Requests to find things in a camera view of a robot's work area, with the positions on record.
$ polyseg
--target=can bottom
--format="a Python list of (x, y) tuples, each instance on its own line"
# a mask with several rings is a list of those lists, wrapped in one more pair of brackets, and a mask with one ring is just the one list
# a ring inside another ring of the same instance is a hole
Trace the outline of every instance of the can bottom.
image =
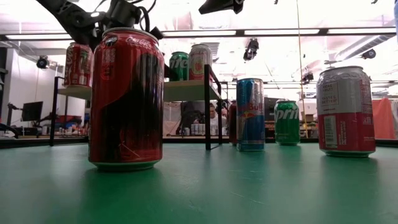
[(280, 146), (296, 146), (298, 143), (277, 142)]
[(375, 151), (331, 151), (331, 150), (323, 150), (327, 156), (333, 157), (356, 157), (356, 158), (368, 158), (370, 154)]
[(241, 152), (261, 152), (264, 150), (264, 144), (239, 144), (237, 149)]
[(126, 172), (150, 169), (159, 161), (160, 160), (148, 162), (92, 162), (92, 164), (101, 171)]

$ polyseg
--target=barcode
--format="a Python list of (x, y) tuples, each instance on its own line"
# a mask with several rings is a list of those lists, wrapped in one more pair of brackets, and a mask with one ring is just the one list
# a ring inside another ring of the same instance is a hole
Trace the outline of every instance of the barcode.
[(326, 116), (324, 117), (325, 123), (325, 143), (326, 147), (337, 147), (336, 137), (336, 117)]

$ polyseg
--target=orange object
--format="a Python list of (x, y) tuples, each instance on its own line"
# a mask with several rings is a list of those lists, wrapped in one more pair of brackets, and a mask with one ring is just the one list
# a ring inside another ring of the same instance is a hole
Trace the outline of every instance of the orange object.
[(374, 138), (395, 139), (391, 102), (387, 98), (372, 101)]

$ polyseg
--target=green table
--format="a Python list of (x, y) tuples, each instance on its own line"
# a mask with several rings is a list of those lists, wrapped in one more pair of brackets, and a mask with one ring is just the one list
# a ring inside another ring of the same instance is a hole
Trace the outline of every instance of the green table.
[(165, 144), (154, 169), (102, 173), (87, 145), (0, 150), (0, 223), (398, 223), (398, 149), (237, 152)]

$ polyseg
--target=green soda can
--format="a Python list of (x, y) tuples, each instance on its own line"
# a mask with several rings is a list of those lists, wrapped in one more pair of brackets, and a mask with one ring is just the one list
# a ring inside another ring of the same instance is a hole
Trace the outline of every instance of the green soda can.
[(299, 108), (296, 101), (278, 100), (275, 105), (275, 141), (295, 146), (300, 142)]
[(174, 77), (170, 77), (170, 81), (184, 81), (188, 80), (189, 68), (188, 68), (189, 54), (185, 52), (174, 52), (170, 58), (170, 69), (173, 70)]

